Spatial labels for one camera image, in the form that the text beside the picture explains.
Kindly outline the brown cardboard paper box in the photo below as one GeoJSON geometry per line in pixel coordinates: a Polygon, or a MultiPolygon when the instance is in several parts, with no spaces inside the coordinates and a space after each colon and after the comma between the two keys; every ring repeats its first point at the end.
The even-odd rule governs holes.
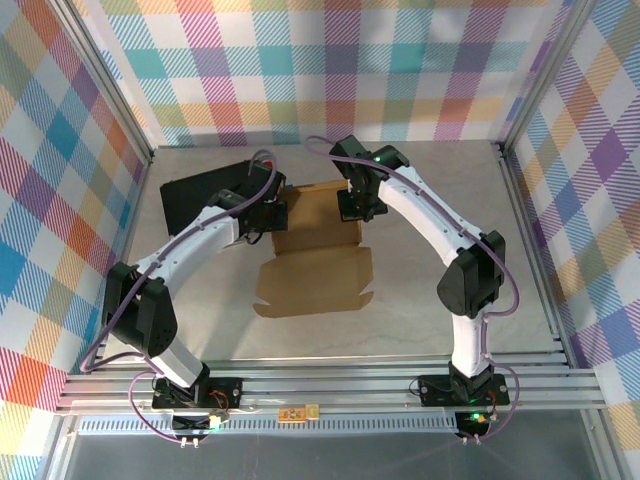
{"type": "Polygon", "coordinates": [[[264,318],[356,311],[373,293],[373,259],[361,224],[344,222],[345,180],[287,187],[288,225],[271,234],[274,258],[260,267],[254,311],[264,318]]]}

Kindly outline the black carrying case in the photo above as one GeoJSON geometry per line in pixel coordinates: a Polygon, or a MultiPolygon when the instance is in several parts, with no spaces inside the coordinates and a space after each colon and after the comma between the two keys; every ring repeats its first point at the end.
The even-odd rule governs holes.
{"type": "Polygon", "coordinates": [[[178,235],[222,189],[251,197],[264,184],[262,177],[257,166],[249,172],[245,160],[162,184],[159,191],[168,234],[178,235]]]}

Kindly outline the small yellow circuit board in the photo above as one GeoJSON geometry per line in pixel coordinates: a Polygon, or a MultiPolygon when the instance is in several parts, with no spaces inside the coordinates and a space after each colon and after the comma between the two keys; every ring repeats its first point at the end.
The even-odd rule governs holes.
{"type": "Polygon", "coordinates": [[[288,406],[278,410],[278,422],[282,424],[300,424],[308,421],[316,421],[320,417],[318,404],[305,406],[288,406]]]}

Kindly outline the grey metal sheet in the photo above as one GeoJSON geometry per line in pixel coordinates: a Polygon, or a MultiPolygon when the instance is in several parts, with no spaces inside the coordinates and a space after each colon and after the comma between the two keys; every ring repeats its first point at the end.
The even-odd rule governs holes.
{"type": "Polygon", "coordinates": [[[230,436],[198,449],[145,436],[79,435],[47,480],[617,480],[583,442],[480,446],[439,435],[342,438],[230,436]]]}

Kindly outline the aluminium side rail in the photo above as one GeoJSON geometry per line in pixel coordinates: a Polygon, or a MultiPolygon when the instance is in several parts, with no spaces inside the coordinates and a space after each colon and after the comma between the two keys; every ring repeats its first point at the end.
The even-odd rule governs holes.
{"type": "Polygon", "coordinates": [[[506,186],[507,194],[515,216],[519,235],[523,242],[524,252],[532,274],[537,298],[541,303],[542,311],[553,340],[560,343],[564,354],[565,363],[569,368],[576,367],[576,359],[570,342],[566,338],[564,325],[560,318],[559,307],[554,298],[551,283],[546,274],[540,249],[536,243],[533,228],[526,210],[525,199],[519,188],[514,167],[513,154],[502,142],[494,143],[498,165],[506,186]]]}
{"type": "MultiPolygon", "coordinates": [[[[146,185],[150,166],[153,163],[154,155],[155,155],[155,150],[151,149],[148,152],[148,156],[143,162],[138,192],[132,203],[128,220],[125,222],[125,240],[123,243],[123,251],[118,256],[119,260],[128,259],[129,251],[130,251],[131,244],[133,242],[133,237],[135,234],[135,222],[139,214],[139,205],[141,202],[141,198],[144,194],[144,187],[146,185]]],[[[98,362],[95,362],[96,354],[98,352],[99,347],[102,345],[103,341],[110,335],[110,333],[114,330],[121,316],[125,313],[127,306],[134,298],[136,293],[136,288],[138,288],[141,285],[144,279],[145,279],[145,275],[142,275],[140,277],[135,276],[134,282],[130,285],[129,288],[127,288],[125,285],[120,284],[119,280],[112,274],[112,272],[108,273],[107,280],[106,280],[106,287],[105,287],[105,296],[104,296],[104,308],[103,308],[103,318],[102,318],[103,325],[102,325],[102,329],[98,332],[95,338],[95,341],[90,345],[85,357],[81,360],[79,364],[79,368],[83,373],[90,373],[98,369],[99,367],[109,364],[120,358],[126,358],[126,357],[144,358],[144,355],[142,353],[134,350],[134,351],[124,352],[124,353],[119,353],[112,357],[108,357],[106,359],[102,359],[98,362]]]]}

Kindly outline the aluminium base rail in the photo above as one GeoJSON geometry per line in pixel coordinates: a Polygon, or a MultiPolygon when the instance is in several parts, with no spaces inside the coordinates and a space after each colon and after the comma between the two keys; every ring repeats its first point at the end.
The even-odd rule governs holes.
{"type": "MultiPolygon", "coordinates": [[[[509,394],[523,410],[602,409],[595,373],[569,368],[562,351],[505,354],[509,394]]],[[[214,377],[240,377],[242,413],[275,413],[280,408],[318,404],[325,413],[415,412],[420,402],[416,377],[448,371],[442,355],[355,356],[212,361],[214,377]]],[[[116,363],[91,374],[70,376],[57,413],[125,414],[130,381],[139,363],[116,363]]]]}

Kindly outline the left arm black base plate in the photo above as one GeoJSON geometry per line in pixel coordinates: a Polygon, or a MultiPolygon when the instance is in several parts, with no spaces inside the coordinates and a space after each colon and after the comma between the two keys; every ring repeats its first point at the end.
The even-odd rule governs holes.
{"type": "Polygon", "coordinates": [[[180,387],[165,378],[152,384],[152,408],[160,409],[235,409],[240,406],[242,379],[209,377],[194,386],[180,387]]]}

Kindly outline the aluminium corner post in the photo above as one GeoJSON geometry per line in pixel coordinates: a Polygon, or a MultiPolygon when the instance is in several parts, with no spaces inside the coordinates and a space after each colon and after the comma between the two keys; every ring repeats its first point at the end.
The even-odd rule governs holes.
{"type": "Polygon", "coordinates": [[[77,50],[85,68],[105,97],[110,110],[121,123],[123,131],[133,144],[136,153],[144,159],[146,165],[150,165],[154,150],[126,102],[75,4],[72,0],[47,1],[70,37],[70,41],[77,50]]]}
{"type": "Polygon", "coordinates": [[[495,143],[504,152],[512,150],[555,79],[598,0],[549,0],[535,24],[525,50],[514,90],[506,97],[495,143]]]}

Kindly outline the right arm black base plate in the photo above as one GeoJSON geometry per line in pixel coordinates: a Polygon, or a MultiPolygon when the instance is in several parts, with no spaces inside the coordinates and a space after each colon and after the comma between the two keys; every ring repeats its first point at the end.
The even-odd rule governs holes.
{"type": "Polygon", "coordinates": [[[423,407],[507,406],[510,397],[505,377],[495,374],[484,385],[471,388],[461,379],[448,375],[422,375],[418,396],[423,407]]]}

